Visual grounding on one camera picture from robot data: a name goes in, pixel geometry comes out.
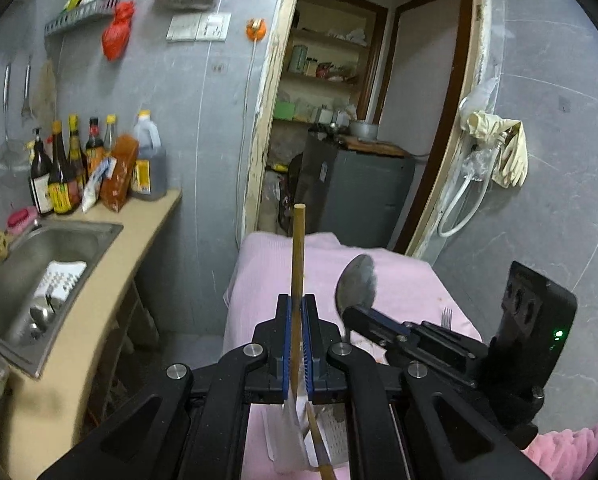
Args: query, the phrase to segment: door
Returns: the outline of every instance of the door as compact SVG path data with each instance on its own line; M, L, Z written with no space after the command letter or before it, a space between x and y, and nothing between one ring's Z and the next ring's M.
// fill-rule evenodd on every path
M378 138L413 155L430 153L437 133L452 73L460 2L434 0L396 16L394 58ZM424 160L416 165L388 248L394 247L403 229L425 168Z

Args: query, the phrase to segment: countertop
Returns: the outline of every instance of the countertop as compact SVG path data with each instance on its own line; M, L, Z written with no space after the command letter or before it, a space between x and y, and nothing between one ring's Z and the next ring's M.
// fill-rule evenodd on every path
M39 380L12 368L12 398L0 428L0 461L13 480L36 479L79 439L90 386L108 329L157 232L181 199L130 199L119 213L102 204L65 221L121 223L124 229L84 284Z

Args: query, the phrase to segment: stainless steel sink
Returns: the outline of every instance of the stainless steel sink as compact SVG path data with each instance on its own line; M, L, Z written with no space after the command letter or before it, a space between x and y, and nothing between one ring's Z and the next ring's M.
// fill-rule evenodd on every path
M41 374L81 287L122 229L119 224L41 219L10 245L7 259L0 264L0 353L4 357L32 377ZM87 267L40 333L30 307L40 299L34 293L53 260L85 262Z

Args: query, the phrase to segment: white plastic container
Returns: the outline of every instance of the white plastic container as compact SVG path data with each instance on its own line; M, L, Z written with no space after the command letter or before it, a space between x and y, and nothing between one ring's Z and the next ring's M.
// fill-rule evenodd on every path
M139 155L132 174L130 195L140 200L158 200L168 190L166 149L161 144L157 125L149 110L141 110L134 138L139 141Z

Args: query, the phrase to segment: green container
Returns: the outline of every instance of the green container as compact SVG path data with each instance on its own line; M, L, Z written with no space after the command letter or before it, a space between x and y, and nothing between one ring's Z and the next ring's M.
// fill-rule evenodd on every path
M291 121L294 117L294 103L286 101L277 101L274 104L274 118Z

